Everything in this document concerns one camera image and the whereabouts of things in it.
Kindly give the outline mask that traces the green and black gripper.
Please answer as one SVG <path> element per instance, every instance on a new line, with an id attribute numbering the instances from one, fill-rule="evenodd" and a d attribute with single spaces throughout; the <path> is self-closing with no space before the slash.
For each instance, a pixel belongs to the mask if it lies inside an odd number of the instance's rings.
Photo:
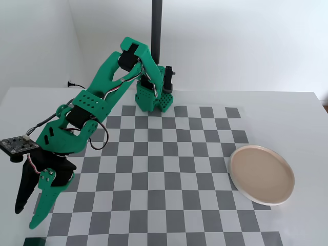
<path id="1" fill-rule="evenodd" d="M 36 141 L 39 148 L 29 153 L 23 164 L 15 213 L 22 212 L 37 184 L 42 190 L 29 229 L 35 229 L 48 216 L 62 187 L 73 178 L 76 166 L 67 156 L 82 151 L 98 126 L 95 119 L 74 123 L 72 128 L 68 127 L 70 123 L 66 119 L 47 123 Z"/>

